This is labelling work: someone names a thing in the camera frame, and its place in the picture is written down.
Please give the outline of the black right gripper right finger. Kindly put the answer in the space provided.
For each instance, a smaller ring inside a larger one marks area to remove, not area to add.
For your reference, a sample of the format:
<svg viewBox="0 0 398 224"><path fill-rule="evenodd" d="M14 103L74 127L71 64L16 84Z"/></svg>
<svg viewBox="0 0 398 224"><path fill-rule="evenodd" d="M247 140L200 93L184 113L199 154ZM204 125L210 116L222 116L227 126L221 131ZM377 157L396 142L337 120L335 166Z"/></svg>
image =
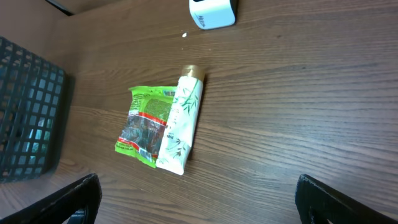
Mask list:
<svg viewBox="0 0 398 224"><path fill-rule="evenodd" d="M307 174L298 178L295 204L302 223L397 224L397 220L367 207Z"/></svg>

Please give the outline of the white conditioner tube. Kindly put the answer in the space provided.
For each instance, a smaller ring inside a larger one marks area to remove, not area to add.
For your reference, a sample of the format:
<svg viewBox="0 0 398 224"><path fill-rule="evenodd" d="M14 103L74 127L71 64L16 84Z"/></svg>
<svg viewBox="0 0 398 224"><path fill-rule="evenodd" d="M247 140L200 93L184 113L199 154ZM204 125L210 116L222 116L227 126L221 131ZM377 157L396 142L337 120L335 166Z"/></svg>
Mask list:
<svg viewBox="0 0 398 224"><path fill-rule="evenodd" d="M155 165L183 175L192 149L200 109L205 72L196 65L186 65L172 101L169 118Z"/></svg>

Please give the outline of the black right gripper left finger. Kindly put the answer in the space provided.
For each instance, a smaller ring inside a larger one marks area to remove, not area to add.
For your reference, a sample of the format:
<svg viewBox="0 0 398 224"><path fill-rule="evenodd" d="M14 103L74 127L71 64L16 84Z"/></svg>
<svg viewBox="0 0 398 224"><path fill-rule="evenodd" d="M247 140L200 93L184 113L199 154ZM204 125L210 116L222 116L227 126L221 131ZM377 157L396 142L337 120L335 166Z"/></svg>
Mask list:
<svg viewBox="0 0 398 224"><path fill-rule="evenodd" d="M94 223L101 198L99 178L92 173L1 219L1 223Z"/></svg>

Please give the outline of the green snack bag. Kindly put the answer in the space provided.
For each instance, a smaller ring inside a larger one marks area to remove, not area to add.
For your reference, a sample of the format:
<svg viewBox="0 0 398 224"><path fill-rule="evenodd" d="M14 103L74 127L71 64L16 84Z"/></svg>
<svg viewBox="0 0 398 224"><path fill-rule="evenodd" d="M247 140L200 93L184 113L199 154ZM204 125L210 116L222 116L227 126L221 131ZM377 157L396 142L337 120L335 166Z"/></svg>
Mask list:
<svg viewBox="0 0 398 224"><path fill-rule="evenodd" d="M135 86L115 151L154 168L174 99L174 86Z"/></svg>

